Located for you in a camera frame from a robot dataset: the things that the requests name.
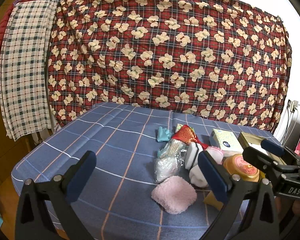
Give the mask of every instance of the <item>plaid cloth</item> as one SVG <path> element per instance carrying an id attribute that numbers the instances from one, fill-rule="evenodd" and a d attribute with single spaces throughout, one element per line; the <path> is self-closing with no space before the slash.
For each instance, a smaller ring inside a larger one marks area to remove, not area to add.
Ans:
<path id="1" fill-rule="evenodd" d="M 7 135 L 51 128 L 45 62 L 56 1 L 18 3 L 4 34 L 0 56 L 0 104 Z"/>
<path id="2" fill-rule="evenodd" d="M 190 114 L 158 109 L 100 103 L 76 118 L 35 148 L 12 171 L 20 194 L 24 180 L 43 182 L 65 171 L 87 151 L 97 155 L 97 166 L 74 211 L 98 240 L 198 240 L 218 211 L 203 203 L 209 190 L 197 190 L 198 198 L 185 212 L 171 215 L 151 198 L 156 186 L 154 159 L 165 143 L 156 141 L 159 126 L 175 130 L 177 124 L 193 127 L 200 141 L 209 144 L 213 128 L 263 136 L 279 144 L 269 131 L 216 122 Z M 179 174 L 189 182 L 189 172 Z M 61 229 L 51 203 L 54 225 Z M 238 228 L 247 203 L 242 204 L 231 233 Z"/>
<path id="3" fill-rule="evenodd" d="M 95 103 L 274 130 L 291 66 L 279 17 L 239 0 L 61 0 L 50 105 L 66 124 Z"/>

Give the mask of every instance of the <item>pink plush towel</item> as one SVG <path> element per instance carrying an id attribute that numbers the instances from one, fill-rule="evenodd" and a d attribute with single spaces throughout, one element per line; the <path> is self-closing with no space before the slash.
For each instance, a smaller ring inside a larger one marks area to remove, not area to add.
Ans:
<path id="1" fill-rule="evenodd" d="M 170 214 L 186 211 L 197 199 L 195 189 L 179 176 L 172 176 L 159 184 L 151 197 Z"/>

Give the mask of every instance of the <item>blue tablecloth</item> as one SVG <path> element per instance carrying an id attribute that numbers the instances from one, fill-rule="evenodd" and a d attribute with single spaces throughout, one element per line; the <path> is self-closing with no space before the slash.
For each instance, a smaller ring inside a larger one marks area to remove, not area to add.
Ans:
<path id="1" fill-rule="evenodd" d="M 12 171 L 20 194 L 23 182 L 50 180 L 64 172 L 87 151 L 97 155 L 97 166 L 80 198 L 72 203 L 77 216 L 98 240 L 187 239 L 197 240 L 213 222 L 218 211 L 203 203 L 208 190 L 197 190 L 196 202 L 185 212 L 171 215 L 151 199 L 154 159 L 159 126 L 174 131 L 177 123 L 193 127 L 203 143 L 209 143 L 213 128 L 263 136 L 279 144 L 267 131 L 202 119 L 199 116 L 149 108 L 101 103 L 49 137 L 23 158 Z M 181 176 L 188 180 L 185 170 Z M 52 205 L 48 209 L 54 225 L 62 229 Z M 239 226 L 242 205 L 233 230 Z"/>

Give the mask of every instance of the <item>white checkered cloth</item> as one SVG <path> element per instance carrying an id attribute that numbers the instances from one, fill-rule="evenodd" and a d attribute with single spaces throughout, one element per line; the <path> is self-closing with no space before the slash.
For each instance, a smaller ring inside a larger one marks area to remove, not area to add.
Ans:
<path id="1" fill-rule="evenodd" d="M 56 1 L 18 3 L 4 34 L 0 55 L 0 104 L 7 136 L 51 128 L 45 62 Z"/>

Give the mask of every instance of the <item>metal screw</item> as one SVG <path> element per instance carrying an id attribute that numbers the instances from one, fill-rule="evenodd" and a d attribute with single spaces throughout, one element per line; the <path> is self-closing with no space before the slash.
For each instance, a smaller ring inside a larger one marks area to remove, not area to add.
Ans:
<path id="1" fill-rule="evenodd" d="M 26 184 L 26 185 L 30 185 L 31 182 L 32 182 L 32 179 L 26 179 L 25 184 Z"/>
<path id="2" fill-rule="evenodd" d="M 54 180 L 55 182 L 58 182 L 58 181 L 60 181 L 61 179 L 62 179 L 62 176 L 61 176 L 61 175 L 56 175 L 56 176 L 53 177 L 53 180 Z"/>
<path id="3" fill-rule="evenodd" d="M 232 179 L 233 179 L 234 181 L 239 181 L 239 180 L 240 180 L 240 176 L 239 176 L 238 174 L 233 174 L 233 175 L 232 175 Z"/>
<path id="4" fill-rule="evenodd" d="M 262 183 L 265 184 L 265 185 L 268 185 L 269 184 L 269 179 L 263 178 Z"/>

